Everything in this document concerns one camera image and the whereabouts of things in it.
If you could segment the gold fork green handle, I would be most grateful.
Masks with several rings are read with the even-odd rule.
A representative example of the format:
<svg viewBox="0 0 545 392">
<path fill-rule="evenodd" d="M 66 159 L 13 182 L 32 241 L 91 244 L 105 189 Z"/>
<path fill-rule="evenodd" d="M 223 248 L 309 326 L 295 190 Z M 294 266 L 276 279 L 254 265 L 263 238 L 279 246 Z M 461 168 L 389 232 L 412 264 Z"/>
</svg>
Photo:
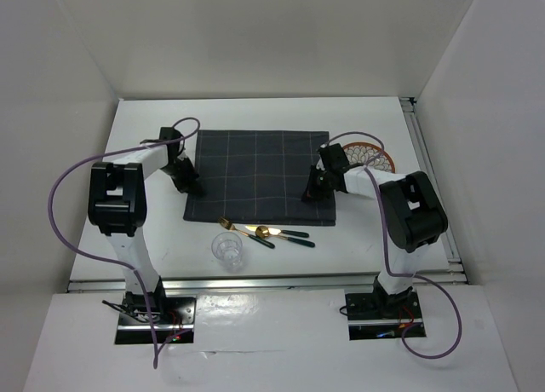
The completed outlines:
<svg viewBox="0 0 545 392">
<path fill-rule="evenodd" d="M 231 232 L 235 232 L 235 233 L 240 233 L 244 237 L 252 239 L 255 242 L 257 242 L 257 243 L 259 243 L 259 244 L 261 244 L 261 245 L 263 245 L 263 246 L 265 246 L 265 247 L 267 247 L 269 249 L 274 249 L 275 248 L 275 245 L 273 243 L 267 241 L 266 239 L 262 239 L 262 238 L 256 236 L 254 233 L 249 233 L 249 232 L 244 231 L 243 229 L 237 228 L 231 221 L 226 219 L 224 216 L 220 216 L 218 218 L 218 223 L 223 228 L 225 228 L 226 230 L 231 231 Z"/>
</svg>

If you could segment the dark plaid cloth placemat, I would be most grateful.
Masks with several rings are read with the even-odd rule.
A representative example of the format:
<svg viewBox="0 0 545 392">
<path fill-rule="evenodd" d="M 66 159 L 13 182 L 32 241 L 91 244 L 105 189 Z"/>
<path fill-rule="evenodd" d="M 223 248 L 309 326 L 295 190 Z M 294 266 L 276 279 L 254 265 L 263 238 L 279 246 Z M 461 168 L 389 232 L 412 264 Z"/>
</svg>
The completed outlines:
<svg viewBox="0 0 545 392">
<path fill-rule="evenodd" d="M 204 195 L 188 196 L 187 222 L 332 227 L 334 198 L 304 202 L 326 131 L 201 130 L 195 168 Z"/>
</svg>

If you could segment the floral patterned plate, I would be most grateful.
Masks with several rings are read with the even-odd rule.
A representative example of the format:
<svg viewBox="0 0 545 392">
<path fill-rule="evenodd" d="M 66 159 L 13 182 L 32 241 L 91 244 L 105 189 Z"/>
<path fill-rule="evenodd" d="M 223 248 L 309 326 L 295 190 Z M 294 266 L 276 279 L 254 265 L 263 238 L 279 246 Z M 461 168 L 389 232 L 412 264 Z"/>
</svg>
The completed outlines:
<svg viewBox="0 0 545 392">
<path fill-rule="evenodd" d="M 367 164 L 376 170 L 396 172 L 391 156 L 377 145 L 358 141 L 344 145 L 343 150 L 350 164 Z"/>
</svg>

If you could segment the gold spoon green handle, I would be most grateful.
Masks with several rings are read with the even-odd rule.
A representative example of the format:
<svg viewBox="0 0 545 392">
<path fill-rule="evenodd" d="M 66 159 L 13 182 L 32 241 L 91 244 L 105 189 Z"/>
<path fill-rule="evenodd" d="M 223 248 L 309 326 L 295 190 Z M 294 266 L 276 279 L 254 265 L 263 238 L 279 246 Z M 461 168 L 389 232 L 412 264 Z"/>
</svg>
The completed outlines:
<svg viewBox="0 0 545 392">
<path fill-rule="evenodd" d="M 309 233 L 279 228 L 269 228 L 267 226 L 246 226 L 245 228 L 250 232 L 255 233 L 261 239 L 276 237 L 308 248 L 314 248 L 316 246 L 309 240 Z"/>
</svg>

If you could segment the clear plastic cup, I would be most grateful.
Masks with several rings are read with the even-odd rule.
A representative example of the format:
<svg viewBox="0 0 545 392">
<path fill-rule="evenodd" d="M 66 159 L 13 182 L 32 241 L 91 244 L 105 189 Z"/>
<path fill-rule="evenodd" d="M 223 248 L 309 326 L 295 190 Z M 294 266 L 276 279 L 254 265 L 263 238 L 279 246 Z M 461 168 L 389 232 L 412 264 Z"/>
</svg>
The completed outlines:
<svg viewBox="0 0 545 392">
<path fill-rule="evenodd" d="M 214 257 L 227 271 L 237 271 L 243 264 L 243 244 L 235 233 L 220 233 L 212 241 Z"/>
</svg>

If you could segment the gold knife green handle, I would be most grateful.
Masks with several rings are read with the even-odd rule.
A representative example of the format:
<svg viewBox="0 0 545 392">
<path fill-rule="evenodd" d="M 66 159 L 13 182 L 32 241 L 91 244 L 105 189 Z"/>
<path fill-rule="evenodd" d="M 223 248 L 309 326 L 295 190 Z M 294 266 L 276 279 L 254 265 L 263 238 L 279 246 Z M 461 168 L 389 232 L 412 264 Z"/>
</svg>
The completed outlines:
<svg viewBox="0 0 545 392">
<path fill-rule="evenodd" d="M 247 225 L 245 226 L 245 228 L 249 230 L 250 232 L 255 233 L 258 237 L 263 239 L 272 237 L 272 236 L 280 236 L 280 235 L 297 237 L 301 239 L 307 239 L 310 237 L 310 234 L 306 232 L 279 229 L 279 228 L 269 228 L 267 226 Z"/>
</svg>

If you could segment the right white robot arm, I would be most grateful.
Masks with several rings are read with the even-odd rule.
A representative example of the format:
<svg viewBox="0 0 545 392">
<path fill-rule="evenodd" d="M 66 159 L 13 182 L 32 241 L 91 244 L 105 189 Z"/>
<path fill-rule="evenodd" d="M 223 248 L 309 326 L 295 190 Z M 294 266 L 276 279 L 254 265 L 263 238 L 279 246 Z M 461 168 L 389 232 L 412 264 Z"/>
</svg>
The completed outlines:
<svg viewBox="0 0 545 392">
<path fill-rule="evenodd" d="M 319 202 L 335 192 L 376 200 L 384 256 L 370 300 L 360 310 L 392 316 L 409 298 L 423 255 L 448 228 L 445 210 L 422 171 L 395 174 L 350 164 L 340 144 L 324 144 L 318 155 L 301 200 Z"/>
</svg>

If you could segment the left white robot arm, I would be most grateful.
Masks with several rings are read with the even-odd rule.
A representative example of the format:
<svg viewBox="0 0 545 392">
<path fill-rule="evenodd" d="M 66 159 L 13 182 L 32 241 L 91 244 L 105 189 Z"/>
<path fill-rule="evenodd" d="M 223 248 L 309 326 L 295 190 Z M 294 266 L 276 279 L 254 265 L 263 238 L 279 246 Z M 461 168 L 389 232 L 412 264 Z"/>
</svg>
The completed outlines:
<svg viewBox="0 0 545 392">
<path fill-rule="evenodd" d="M 96 162 L 90 172 L 88 218 L 112 246 L 123 267 L 124 307 L 150 323 L 168 313 L 162 279 L 152 261 L 143 234 L 147 217 L 145 181 L 160 170 L 180 193 L 202 196 L 198 173 L 185 154 L 182 133 L 163 127 L 155 140 L 112 162 Z"/>
</svg>

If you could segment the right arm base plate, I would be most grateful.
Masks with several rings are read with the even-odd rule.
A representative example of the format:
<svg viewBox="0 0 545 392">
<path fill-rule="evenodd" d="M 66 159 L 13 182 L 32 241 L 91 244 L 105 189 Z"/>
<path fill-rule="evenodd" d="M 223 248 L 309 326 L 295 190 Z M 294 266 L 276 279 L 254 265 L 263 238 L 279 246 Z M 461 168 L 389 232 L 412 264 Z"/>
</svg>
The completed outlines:
<svg viewBox="0 0 545 392">
<path fill-rule="evenodd" d="M 427 336 L 420 300 L 414 290 L 405 300 L 385 308 L 379 308 L 371 293 L 347 293 L 339 313 L 347 318 L 351 341 L 401 338 L 404 330 L 407 338 Z"/>
</svg>

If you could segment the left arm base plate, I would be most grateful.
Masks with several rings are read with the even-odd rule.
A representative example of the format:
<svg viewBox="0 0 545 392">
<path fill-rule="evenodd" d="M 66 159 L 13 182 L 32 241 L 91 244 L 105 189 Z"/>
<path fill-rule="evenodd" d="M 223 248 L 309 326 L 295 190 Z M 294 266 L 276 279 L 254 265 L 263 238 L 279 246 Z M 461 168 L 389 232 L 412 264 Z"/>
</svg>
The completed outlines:
<svg viewBox="0 0 545 392">
<path fill-rule="evenodd" d="M 116 345 L 152 344 L 149 317 L 145 307 L 129 308 L 125 301 L 109 303 L 118 312 L 118 323 L 114 343 Z M 196 297 L 171 297 L 163 312 L 152 311 L 153 324 L 158 344 L 171 337 L 172 344 L 189 344 L 194 341 Z"/>
</svg>

